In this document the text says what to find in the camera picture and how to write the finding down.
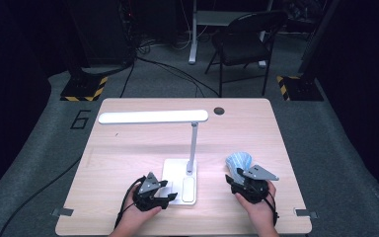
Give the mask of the black equipment rack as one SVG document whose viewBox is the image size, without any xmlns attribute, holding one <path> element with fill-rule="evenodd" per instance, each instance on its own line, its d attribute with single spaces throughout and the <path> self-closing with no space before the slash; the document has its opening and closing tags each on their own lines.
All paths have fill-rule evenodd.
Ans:
<svg viewBox="0 0 379 237">
<path fill-rule="evenodd" d="M 125 66 L 132 61 L 119 0 L 67 0 L 67 3 L 90 65 Z"/>
</svg>

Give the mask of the black stand with striped base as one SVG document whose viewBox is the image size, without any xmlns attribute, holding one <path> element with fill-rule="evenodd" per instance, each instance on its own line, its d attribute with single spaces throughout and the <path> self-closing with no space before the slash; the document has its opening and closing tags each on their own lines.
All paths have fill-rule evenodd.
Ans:
<svg viewBox="0 0 379 237">
<path fill-rule="evenodd" d="M 299 67 L 299 76 L 277 76 L 276 80 L 285 101 L 323 101 L 315 79 L 326 30 L 341 0 L 330 0 L 325 15 L 313 33 Z"/>
<path fill-rule="evenodd" d="M 68 0 L 61 1 L 62 22 L 60 27 L 61 56 L 70 74 L 60 97 L 68 101 L 96 101 L 107 79 L 106 73 L 90 73 L 83 70 L 86 54 L 79 37 L 77 24 Z"/>
</svg>

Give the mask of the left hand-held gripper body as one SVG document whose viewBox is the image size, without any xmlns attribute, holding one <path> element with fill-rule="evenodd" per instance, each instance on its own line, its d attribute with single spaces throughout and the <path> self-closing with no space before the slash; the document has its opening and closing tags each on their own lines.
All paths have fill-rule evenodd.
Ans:
<svg viewBox="0 0 379 237">
<path fill-rule="evenodd" d="M 159 182 L 156 176 L 150 172 L 144 176 L 140 185 L 136 188 L 132 198 L 138 209 L 147 211 L 153 207 L 161 207 L 166 209 L 166 197 L 155 197 L 159 189 Z"/>
</svg>

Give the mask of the grey tape piece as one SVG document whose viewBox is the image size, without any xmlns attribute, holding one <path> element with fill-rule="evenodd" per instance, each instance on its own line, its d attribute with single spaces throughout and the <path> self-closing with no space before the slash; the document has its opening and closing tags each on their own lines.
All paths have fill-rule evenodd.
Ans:
<svg viewBox="0 0 379 237">
<path fill-rule="evenodd" d="M 73 209 L 70 208 L 64 208 L 64 207 L 58 207 L 55 208 L 51 215 L 59 217 L 59 216 L 71 216 L 73 214 Z"/>
<path fill-rule="evenodd" d="M 316 211 L 310 211 L 310 210 L 305 209 L 305 208 L 295 208 L 294 213 L 296 216 L 309 217 L 311 219 L 317 219 L 319 217 L 319 215 Z"/>
</svg>

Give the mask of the person's left hand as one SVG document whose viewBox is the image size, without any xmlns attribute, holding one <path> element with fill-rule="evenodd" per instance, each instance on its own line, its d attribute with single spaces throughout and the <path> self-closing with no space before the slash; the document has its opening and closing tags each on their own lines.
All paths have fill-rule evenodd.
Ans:
<svg viewBox="0 0 379 237">
<path fill-rule="evenodd" d="M 132 195 L 129 195 L 125 201 L 125 209 L 122 211 L 122 218 L 117 225 L 120 229 L 138 229 L 149 219 L 153 218 L 162 210 L 161 207 L 153 207 L 147 211 L 138 209 L 134 202 Z"/>
</svg>

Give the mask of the black folding chair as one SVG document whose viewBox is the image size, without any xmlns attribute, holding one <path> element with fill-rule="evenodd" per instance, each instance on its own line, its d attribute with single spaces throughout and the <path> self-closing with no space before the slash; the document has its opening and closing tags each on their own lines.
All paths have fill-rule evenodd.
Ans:
<svg viewBox="0 0 379 237">
<path fill-rule="evenodd" d="M 288 15 L 282 10 L 249 13 L 233 20 L 212 37 L 215 51 L 204 73 L 207 74 L 212 65 L 219 66 L 219 97 L 225 83 L 241 81 L 241 78 L 225 81 L 224 66 L 246 68 L 260 61 L 266 63 L 262 95 L 265 94 L 275 37 L 287 19 Z"/>
</svg>

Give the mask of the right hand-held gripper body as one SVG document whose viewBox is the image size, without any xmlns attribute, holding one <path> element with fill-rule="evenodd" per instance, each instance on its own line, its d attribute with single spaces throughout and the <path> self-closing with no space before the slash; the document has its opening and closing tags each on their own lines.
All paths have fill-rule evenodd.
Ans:
<svg viewBox="0 0 379 237">
<path fill-rule="evenodd" d="M 265 200 L 268 195 L 268 181 L 278 181 L 279 178 L 261 167 L 254 165 L 243 173 L 245 181 L 239 189 L 231 189 L 232 194 L 240 194 L 250 203 L 258 203 Z"/>
</svg>

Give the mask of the white desk lamp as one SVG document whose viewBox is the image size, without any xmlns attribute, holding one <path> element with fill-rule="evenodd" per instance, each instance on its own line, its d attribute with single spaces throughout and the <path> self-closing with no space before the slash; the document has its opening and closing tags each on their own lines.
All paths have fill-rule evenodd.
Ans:
<svg viewBox="0 0 379 237">
<path fill-rule="evenodd" d="M 186 111 L 152 111 L 152 112 L 119 112 L 102 113 L 99 124 L 145 124 L 145 123 L 180 123 L 191 125 L 191 142 L 188 159 L 166 159 L 163 165 L 162 178 L 167 180 L 165 186 L 159 188 L 160 197 L 176 194 L 171 201 L 174 205 L 194 205 L 197 190 L 197 168 L 195 149 L 198 124 L 206 122 L 209 114 L 206 110 Z"/>
</svg>

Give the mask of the person's right hand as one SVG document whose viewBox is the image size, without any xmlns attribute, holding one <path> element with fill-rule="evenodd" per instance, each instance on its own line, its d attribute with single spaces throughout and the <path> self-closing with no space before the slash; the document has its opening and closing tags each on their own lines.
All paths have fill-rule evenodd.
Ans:
<svg viewBox="0 0 379 237">
<path fill-rule="evenodd" d="M 258 203 L 250 203 L 240 194 L 235 194 L 239 204 L 247 211 L 256 231 L 260 229 L 275 229 L 274 215 L 276 214 L 276 204 L 274 198 L 276 188 L 271 181 L 268 181 L 267 184 L 268 195 L 265 200 Z"/>
</svg>

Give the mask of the white metal desk frame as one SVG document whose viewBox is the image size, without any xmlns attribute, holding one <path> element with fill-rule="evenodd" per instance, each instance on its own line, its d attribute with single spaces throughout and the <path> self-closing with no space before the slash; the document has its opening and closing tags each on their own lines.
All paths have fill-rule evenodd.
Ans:
<svg viewBox="0 0 379 237">
<path fill-rule="evenodd" d="M 212 26 L 220 27 L 227 26 L 232 20 L 237 17 L 243 16 L 244 12 L 229 12 L 229 11 L 216 11 L 216 10 L 198 10 L 198 0 L 192 0 L 192 27 L 190 30 L 190 50 L 189 50 L 189 64 L 196 63 L 197 45 L 198 45 L 198 26 Z"/>
</svg>

